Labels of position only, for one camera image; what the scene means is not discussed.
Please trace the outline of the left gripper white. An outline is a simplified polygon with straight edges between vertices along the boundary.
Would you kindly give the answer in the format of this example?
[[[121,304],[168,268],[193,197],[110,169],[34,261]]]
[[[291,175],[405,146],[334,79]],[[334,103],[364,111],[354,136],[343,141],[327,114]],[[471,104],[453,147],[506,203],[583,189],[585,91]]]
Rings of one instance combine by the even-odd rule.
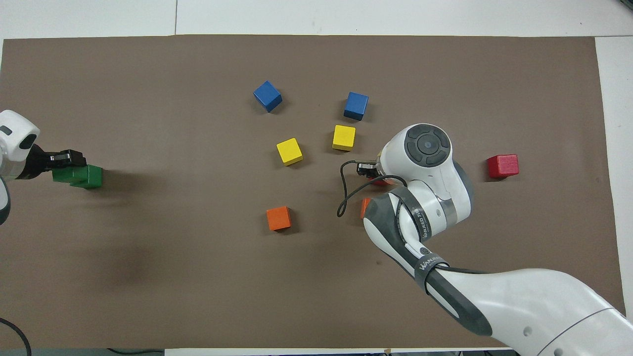
[[[4,179],[32,179],[46,171],[82,168],[88,163],[82,152],[72,149],[49,152],[47,156],[35,145],[40,129],[15,111],[2,111],[0,126],[0,173]]]

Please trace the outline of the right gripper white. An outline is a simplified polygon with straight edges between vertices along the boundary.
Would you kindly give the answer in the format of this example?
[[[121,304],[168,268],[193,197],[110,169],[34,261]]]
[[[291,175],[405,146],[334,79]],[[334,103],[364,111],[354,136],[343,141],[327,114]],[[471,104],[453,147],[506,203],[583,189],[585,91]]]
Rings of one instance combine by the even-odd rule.
[[[388,151],[389,142],[387,142],[377,155],[376,161],[357,161],[357,170],[359,176],[367,178],[377,178],[378,176],[387,176],[392,171],[389,168]]]

